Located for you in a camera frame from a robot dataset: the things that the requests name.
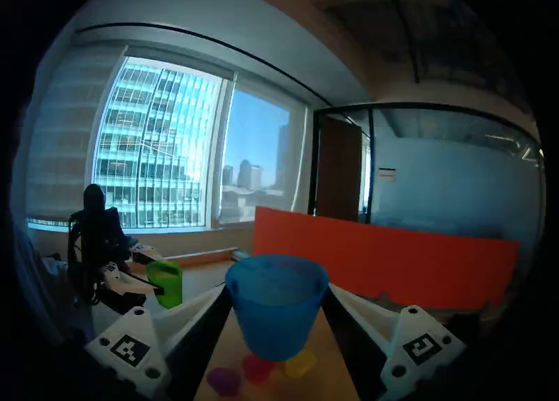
windowsill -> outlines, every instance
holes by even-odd
[[[254,222],[240,222],[239,224],[230,224],[227,226],[220,226],[219,228],[211,228],[209,226],[191,226],[185,228],[123,228],[122,232],[125,235],[149,235],[149,234],[168,234],[168,233],[204,233],[204,232],[218,232],[218,231],[231,231],[238,229],[248,229],[254,225]],[[67,226],[51,226],[51,225],[40,225],[33,224],[31,222],[27,223],[27,226],[31,229],[36,229],[39,231],[49,231],[49,232],[61,232],[68,233]]]

sky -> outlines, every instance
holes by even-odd
[[[233,167],[234,181],[237,180],[241,161],[246,159],[263,168],[263,187],[275,183],[278,133],[280,127],[288,123],[288,110],[235,90],[224,159],[224,165]]]

orange partition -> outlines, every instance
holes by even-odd
[[[350,292],[438,309],[498,305],[516,241],[465,238],[357,224],[258,207],[253,255],[289,254],[321,264]]]

blue wall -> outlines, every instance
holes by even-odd
[[[379,179],[378,168],[395,168],[395,182]],[[374,224],[518,240],[526,273],[540,200],[534,162],[465,143],[375,138]]]

wooden table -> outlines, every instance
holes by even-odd
[[[200,401],[358,400],[356,389],[322,308],[305,348],[314,353],[317,362],[304,377],[292,379],[286,376],[283,372],[284,363],[278,362],[267,382],[261,385],[248,382],[244,378],[241,363],[250,351],[242,338],[235,312],[231,310],[194,399]],[[229,367],[240,374],[242,381],[237,397],[221,398],[208,385],[206,376],[215,367]]]

